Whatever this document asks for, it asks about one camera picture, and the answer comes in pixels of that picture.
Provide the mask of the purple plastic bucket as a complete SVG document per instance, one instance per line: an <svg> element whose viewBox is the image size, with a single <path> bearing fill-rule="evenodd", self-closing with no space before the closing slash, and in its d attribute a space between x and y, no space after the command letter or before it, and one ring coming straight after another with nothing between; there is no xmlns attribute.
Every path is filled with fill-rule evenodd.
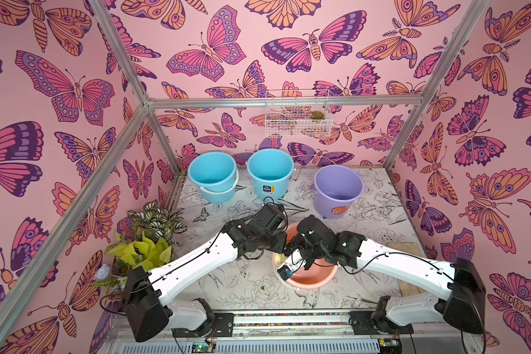
<svg viewBox="0 0 531 354"><path fill-rule="evenodd" d="M364 192L363 178L341 165L320 168L314 176L314 208L325 218L341 218Z"/></svg>

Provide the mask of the light blue bucket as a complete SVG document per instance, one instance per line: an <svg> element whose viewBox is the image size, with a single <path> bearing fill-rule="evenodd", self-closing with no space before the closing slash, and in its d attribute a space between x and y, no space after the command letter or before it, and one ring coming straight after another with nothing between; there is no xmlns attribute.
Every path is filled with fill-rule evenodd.
<svg viewBox="0 0 531 354"><path fill-rule="evenodd" d="M281 199L289 190L295 164L292 157L278 149L267 148L254 153L248 160L247 171L252 178L256 195L265 199Z"/></svg>
<svg viewBox="0 0 531 354"><path fill-rule="evenodd" d="M203 199L211 204L223 204L234 197L239 171L230 155L209 152L196 157L190 163L187 176L198 188Z"/></svg>

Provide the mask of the yellow cleaning cloth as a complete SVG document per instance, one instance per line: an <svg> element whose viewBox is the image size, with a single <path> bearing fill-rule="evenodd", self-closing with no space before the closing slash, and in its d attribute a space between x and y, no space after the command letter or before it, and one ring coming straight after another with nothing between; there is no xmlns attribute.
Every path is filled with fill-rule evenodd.
<svg viewBox="0 0 531 354"><path fill-rule="evenodd" d="M288 257L283 254L274 253L273 255L273 261L276 266L282 265L287 260L287 258Z"/></svg>

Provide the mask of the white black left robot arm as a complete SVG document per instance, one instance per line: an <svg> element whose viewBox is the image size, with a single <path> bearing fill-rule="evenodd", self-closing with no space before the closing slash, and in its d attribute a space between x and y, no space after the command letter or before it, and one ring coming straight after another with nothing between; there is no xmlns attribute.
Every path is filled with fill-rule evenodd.
<svg viewBox="0 0 531 354"><path fill-rule="evenodd" d="M132 270L122 293L122 309L135 341L147 342L168 329L206 336L215 322L208 302L183 301L177 296L234 260L253 260L257 251L281 253L288 225L284 206L266 203L252 216L226 222L208 242L183 257L149 271Z"/></svg>

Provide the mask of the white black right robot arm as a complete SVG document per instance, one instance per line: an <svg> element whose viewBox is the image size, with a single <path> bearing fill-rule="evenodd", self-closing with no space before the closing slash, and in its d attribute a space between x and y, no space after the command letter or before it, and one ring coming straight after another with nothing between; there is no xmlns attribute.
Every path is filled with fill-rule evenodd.
<svg viewBox="0 0 531 354"><path fill-rule="evenodd" d="M277 273L284 281L323 260L350 275L374 271L423 289L419 295L378 301L373 320L387 327L444 322L470 334L485 331L486 290L469 260L449 263L401 252L354 232L333 232L312 215L297 225L283 254Z"/></svg>

